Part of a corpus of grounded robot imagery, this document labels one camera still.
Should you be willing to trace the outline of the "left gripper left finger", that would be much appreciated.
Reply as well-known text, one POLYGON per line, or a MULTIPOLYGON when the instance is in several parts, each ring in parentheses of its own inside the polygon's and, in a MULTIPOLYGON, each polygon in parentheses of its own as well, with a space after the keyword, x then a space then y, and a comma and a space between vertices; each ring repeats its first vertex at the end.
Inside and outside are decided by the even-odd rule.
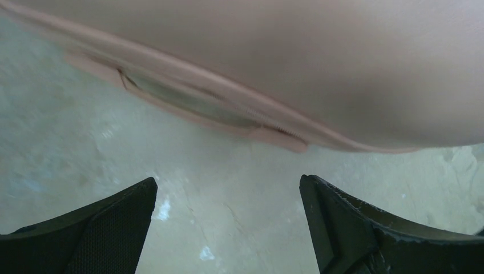
POLYGON ((1 273, 135 273, 158 186, 146 178, 64 215, 1 235, 1 273))

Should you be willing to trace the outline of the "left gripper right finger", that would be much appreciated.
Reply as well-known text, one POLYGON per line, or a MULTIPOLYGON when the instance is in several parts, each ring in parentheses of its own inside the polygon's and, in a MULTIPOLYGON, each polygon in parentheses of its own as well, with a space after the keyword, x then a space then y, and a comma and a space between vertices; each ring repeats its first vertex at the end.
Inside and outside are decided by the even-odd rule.
POLYGON ((299 189, 320 273, 483 272, 483 233, 403 219, 314 175, 299 189))

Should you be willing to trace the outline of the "pink suitcase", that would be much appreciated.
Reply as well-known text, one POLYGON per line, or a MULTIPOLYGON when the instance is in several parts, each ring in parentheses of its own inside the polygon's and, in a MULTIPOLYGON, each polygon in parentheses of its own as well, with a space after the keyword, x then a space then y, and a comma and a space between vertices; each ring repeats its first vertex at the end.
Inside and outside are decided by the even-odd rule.
POLYGON ((483 142, 482 1, 2 1, 69 62, 292 151, 483 142))

